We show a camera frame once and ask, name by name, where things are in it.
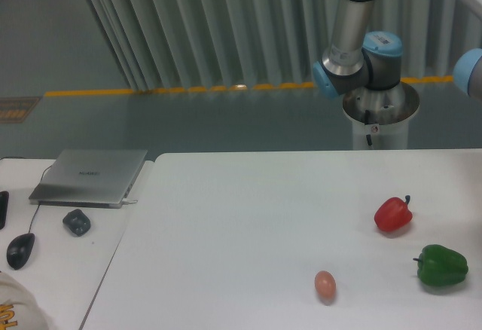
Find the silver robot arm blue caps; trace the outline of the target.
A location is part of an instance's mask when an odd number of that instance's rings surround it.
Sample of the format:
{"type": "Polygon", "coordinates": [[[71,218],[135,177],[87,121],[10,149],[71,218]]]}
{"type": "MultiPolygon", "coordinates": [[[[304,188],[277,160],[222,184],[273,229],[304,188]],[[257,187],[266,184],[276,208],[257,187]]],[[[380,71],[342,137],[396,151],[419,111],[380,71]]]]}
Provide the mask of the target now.
{"type": "MultiPolygon", "coordinates": [[[[327,96],[337,97],[365,87],[381,92],[401,81],[401,42],[378,44],[366,30],[376,0],[339,0],[331,42],[313,64],[313,80],[327,96]]],[[[462,0],[481,19],[481,0],[462,0]]],[[[453,69],[454,84],[481,101],[481,48],[462,55],[453,69]]]]}

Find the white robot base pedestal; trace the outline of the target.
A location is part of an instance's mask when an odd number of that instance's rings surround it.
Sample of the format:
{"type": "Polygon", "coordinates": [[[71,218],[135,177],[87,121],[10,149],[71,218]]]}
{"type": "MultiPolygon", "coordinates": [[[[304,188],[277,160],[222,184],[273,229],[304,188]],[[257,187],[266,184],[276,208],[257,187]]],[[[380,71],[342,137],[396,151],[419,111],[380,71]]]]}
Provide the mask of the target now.
{"type": "Polygon", "coordinates": [[[410,120],[419,104],[417,91],[403,82],[388,90],[361,87],[345,94],[342,108],[352,125],[352,148],[406,149],[410,120]]]}

